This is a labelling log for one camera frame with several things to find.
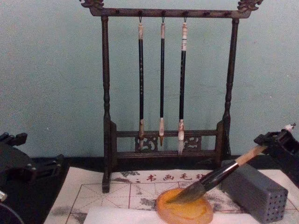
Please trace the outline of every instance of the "pale blue wall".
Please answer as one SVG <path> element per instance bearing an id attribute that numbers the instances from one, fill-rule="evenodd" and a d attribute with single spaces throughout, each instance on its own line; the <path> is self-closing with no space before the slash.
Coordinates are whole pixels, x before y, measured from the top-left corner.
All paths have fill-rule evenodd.
<path id="1" fill-rule="evenodd" d="M 106 7 L 236 9 L 237 0 L 106 0 Z M 299 5 L 265 0 L 241 20 L 231 106 L 232 154 L 260 133 L 299 123 Z M 0 131 L 28 133 L 30 156 L 103 155 L 101 22 L 77 0 L 0 4 Z M 144 18 L 145 129 L 159 123 L 160 18 Z M 178 127 L 181 26 L 166 18 L 165 122 Z M 231 20 L 187 19 L 185 128 L 214 129 L 224 111 Z M 138 18 L 110 18 L 111 118 L 138 129 Z M 294 131 L 299 139 L 299 131 Z M 175 147 L 165 141 L 165 149 Z M 213 148 L 213 141 L 204 141 Z M 133 148 L 119 141 L 120 150 Z"/>

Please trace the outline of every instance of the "wooden pillar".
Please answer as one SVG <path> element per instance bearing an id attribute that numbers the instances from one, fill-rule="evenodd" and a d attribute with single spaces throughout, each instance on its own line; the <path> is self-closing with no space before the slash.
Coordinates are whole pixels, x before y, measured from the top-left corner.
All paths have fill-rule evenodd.
<path id="1" fill-rule="evenodd" d="M 225 111 L 223 114 L 222 120 L 224 121 L 224 148 L 223 148 L 223 158 L 230 156 L 230 147 L 229 147 L 229 130 L 230 130 L 230 102 L 232 99 L 232 89 L 234 81 L 234 72 L 235 72 L 235 52 L 237 48 L 237 35 L 238 35 L 238 25 L 239 19 L 232 20 L 232 36 L 230 40 L 230 51 L 229 51 L 229 61 L 228 61 L 228 77 L 226 83 L 226 95 L 225 95 Z"/>
<path id="2" fill-rule="evenodd" d="M 104 87 L 104 176 L 102 182 L 103 193 L 110 190 L 111 174 L 111 118 L 110 118 L 110 74 L 109 74 L 109 46 L 108 46 L 108 17 L 102 16 L 102 60 Z"/>

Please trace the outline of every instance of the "calligraphy brush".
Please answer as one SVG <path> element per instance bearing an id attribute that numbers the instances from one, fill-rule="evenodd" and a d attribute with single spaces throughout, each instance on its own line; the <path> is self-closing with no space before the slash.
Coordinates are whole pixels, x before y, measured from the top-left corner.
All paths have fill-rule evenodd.
<path id="1" fill-rule="evenodd" d="M 189 203 L 201 198 L 207 191 L 216 187 L 239 166 L 248 162 L 266 148 L 266 146 L 255 146 L 249 152 L 238 157 L 236 160 L 208 173 L 199 181 L 191 184 L 189 187 L 182 190 L 178 195 L 168 200 L 167 203 Z"/>
<path id="2" fill-rule="evenodd" d="M 139 43 L 139 150 L 143 148 L 144 139 L 144 121 L 143 121 L 143 26 L 141 17 L 138 25 L 138 43 Z"/>
<path id="3" fill-rule="evenodd" d="M 182 53 L 181 53 L 181 80 L 179 92 L 179 124 L 178 124 L 178 155 L 181 155 L 184 149 L 184 90 L 185 90 L 185 63 L 186 63 L 186 45 L 187 45 L 187 23 L 183 23 Z"/>
<path id="4" fill-rule="evenodd" d="M 161 24 L 161 84 L 160 84 L 160 128 L 159 137 L 160 145 L 163 145 L 164 138 L 164 37 L 165 37 L 165 24 L 162 18 Z"/>

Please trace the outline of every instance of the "ink-soaked brush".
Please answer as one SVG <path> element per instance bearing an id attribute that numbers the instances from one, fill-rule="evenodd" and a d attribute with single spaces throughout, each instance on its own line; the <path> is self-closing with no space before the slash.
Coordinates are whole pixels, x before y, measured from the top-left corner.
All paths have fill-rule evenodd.
<path id="1" fill-rule="evenodd" d="M 139 150 L 143 148 L 144 139 L 144 120 L 143 120 L 143 26 L 141 17 L 138 25 L 138 43 L 139 43 Z"/>
<path id="2" fill-rule="evenodd" d="M 186 63 L 186 45 L 187 45 L 187 23 L 183 23 L 182 53 L 181 53 L 181 80 L 179 91 L 179 124 L 178 124 L 178 155 L 181 155 L 184 149 L 184 91 L 185 91 L 185 63 Z"/>
<path id="3" fill-rule="evenodd" d="M 255 146 L 249 152 L 238 157 L 236 160 L 210 172 L 209 174 L 201 178 L 199 181 L 191 184 L 189 187 L 181 191 L 178 195 L 170 199 L 167 203 L 189 203 L 196 201 L 197 199 L 202 197 L 207 191 L 216 187 L 221 181 L 223 181 L 239 166 L 248 162 L 266 148 L 266 146 Z"/>
<path id="4" fill-rule="evenodd" d="M 163 145 L 164 138 L 164 37 L 165 37 L 165 23 L 162 17 L 161 24 L 161 84 L 160 84 L 160 128 L 159 137 L 160 145 Z"/>

